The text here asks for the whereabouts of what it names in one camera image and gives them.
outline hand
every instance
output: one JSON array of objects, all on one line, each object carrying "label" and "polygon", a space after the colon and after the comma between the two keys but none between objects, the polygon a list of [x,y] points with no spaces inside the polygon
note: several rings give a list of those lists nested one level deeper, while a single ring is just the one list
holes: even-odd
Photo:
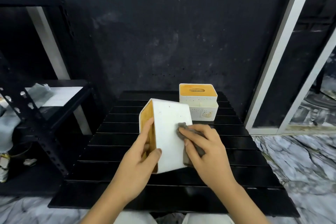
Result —
[{"label": "hand", "polygon": [[236,186],[237,182],[233,177],[225,146],[216,129],[202,124],[190,125],[188,128],[202,132],[207,138],[183,128],[179,129],[183,135],[205,151],[201,158],[191,141],[184,140],[187,154],[203,182],[216,194]]},{"label": "hand", "polygon": [[117,192],[124,204],[135,199],[145,188],[153,169],[161,157],[161,149],[155,149],[142,162],[141,156],[144,153],[148,132],[154,118],[149,119],[142,129],[137,140],[125,153],[120,162],[108,189]]}]

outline left hand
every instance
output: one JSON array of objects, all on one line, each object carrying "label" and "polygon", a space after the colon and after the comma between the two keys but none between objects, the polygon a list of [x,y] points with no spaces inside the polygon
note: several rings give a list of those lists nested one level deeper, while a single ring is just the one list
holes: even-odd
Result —
[{"label": "left hand", "polygon": [[144,161],[141,161],[148,132],[153,123],[154,118],[150,118],[146,122],[137,140],[125,153],[108,186],[108,189],[113,190],[121,197],[120,199],[125,205],[135,199],[145,188],[155,165],[161,157],[161,149],[155,149]]}]

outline right hand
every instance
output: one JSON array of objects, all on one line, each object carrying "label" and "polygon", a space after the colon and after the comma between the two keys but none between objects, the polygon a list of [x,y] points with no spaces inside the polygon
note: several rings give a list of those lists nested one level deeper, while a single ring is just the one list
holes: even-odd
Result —
[{"label": "right hand", "polygon": [[179,129],[185,137],[205,151],[201,158],[191,141],[184,140],[187,154],[200,178],[216,194],[231,190],[237,185],[237,182],[233,177],[225,146],[216,129],[202,124],[190,125],[188,128],[202,132],[207,138],[183,128]]}]

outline slatted tabletop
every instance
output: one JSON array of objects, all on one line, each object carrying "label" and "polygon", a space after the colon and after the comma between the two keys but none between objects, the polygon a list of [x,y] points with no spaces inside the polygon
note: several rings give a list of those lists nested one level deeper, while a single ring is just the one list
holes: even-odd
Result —
[{"label": "slatted tabletop", "polygon": [[[123,92],[49,207],[89,209],[94,205],[112,180],[125,152],[136,140],[139,113],[150,98],[178,102],[179,93]],[[209,124],[219,133],[237,182],[246,189],[264,214],[298,217],[292,200],[223,93],[218,93],[217,102],[219,109],[215,120],[202,123]],[[126,209],[227,213],[216,195],[203,183],[195,169],[190,167],[151,175],[144,191]]]}]

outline tissue box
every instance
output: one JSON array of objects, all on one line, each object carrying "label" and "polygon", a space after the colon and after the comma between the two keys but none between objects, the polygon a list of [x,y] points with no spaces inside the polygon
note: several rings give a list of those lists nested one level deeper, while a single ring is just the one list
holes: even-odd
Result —
[{"label": "tissue box", "polygon": [[154,124],[148,133],[149,151],[144,154],[144,159],[156,148],[162,150],[153,173],[159,174],[185,167],[184,142],[178,137],[176,130],[178,123],[192,124],[189,106],[179,102],[150,99],[139,114],[140,132],[151,117],[154,117]]},{"label": "tissue box", "polygon": [[181,83],[180,103],[188,104],[192,120],[214,121],[218,110],[217,93],[211,84]]}]

